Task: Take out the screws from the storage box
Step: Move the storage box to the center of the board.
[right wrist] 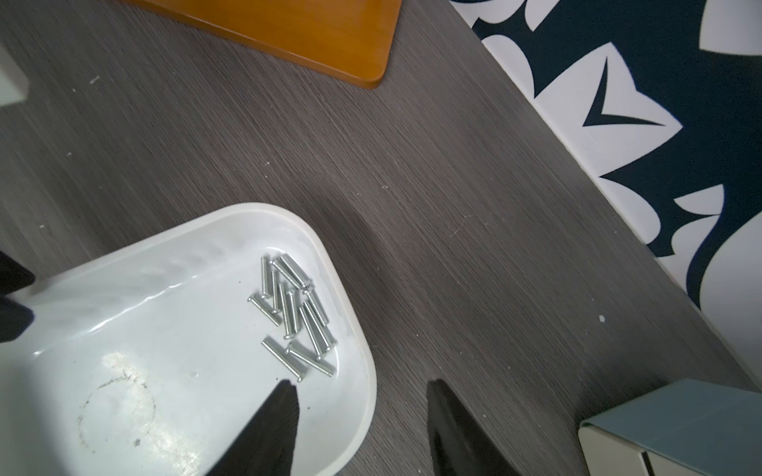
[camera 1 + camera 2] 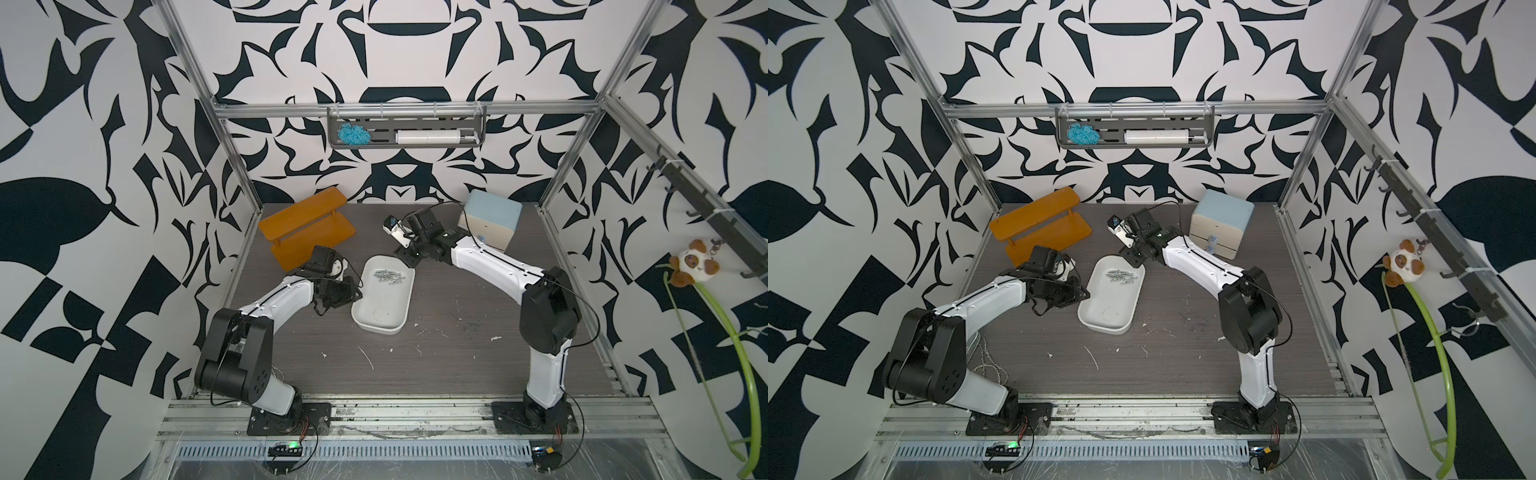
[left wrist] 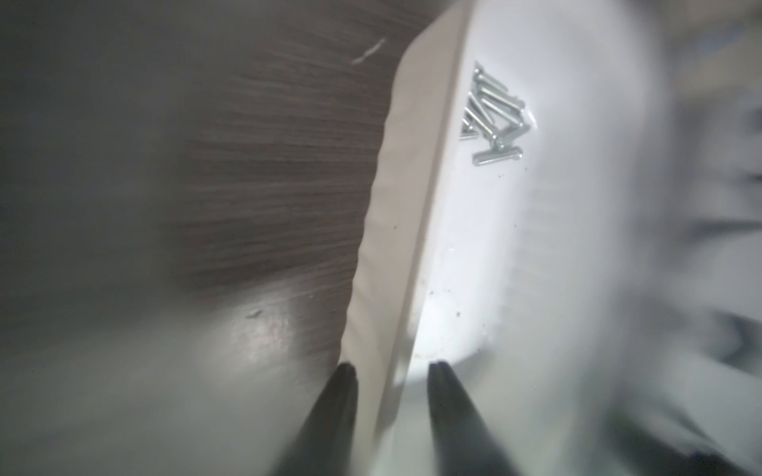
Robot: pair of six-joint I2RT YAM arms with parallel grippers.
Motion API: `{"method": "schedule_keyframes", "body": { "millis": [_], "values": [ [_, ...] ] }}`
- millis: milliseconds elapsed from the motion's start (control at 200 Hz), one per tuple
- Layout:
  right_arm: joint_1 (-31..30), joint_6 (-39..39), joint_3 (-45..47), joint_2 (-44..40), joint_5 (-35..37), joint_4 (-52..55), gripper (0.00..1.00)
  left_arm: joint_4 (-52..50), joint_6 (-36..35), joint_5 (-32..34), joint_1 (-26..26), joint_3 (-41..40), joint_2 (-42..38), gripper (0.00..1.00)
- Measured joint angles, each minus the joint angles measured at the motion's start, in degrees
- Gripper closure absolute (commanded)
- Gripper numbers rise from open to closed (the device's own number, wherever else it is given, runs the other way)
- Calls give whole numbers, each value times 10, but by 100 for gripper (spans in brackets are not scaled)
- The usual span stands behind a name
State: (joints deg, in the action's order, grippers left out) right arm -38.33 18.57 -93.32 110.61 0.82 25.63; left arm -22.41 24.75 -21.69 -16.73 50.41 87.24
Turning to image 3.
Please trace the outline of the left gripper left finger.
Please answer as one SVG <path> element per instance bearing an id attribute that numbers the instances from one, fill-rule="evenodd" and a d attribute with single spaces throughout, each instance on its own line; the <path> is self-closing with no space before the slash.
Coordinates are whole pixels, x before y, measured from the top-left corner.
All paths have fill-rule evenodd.
<path id="1" fill-rule="evenodd" d="M 273 475 L 349 474 L 358 403 L 355 367 L 335 368 Z"/>

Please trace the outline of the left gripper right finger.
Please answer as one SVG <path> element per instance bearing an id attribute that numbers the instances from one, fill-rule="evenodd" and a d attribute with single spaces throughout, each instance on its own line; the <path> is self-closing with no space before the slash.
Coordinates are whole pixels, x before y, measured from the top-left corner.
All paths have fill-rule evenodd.
<path id="1" fill-rule="evenodd" d="M 440 475 L 517 475 L 446 361 L 429 365 L 428 406 Z"/>

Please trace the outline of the white plastic storage tray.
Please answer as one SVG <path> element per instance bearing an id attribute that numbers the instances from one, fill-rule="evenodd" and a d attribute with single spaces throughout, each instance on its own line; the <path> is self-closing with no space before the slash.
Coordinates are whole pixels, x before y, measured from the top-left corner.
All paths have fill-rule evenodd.
<path id="1" fill-rule="evenodd" d="M 435 473 L 436 361 L 523 474 L 760 473 L 761 7 L 727 8 L 457 1 L 412 41 L 341 341 L 354 474 Z M 522 159 L 472 164 L 470 92 Z"/>

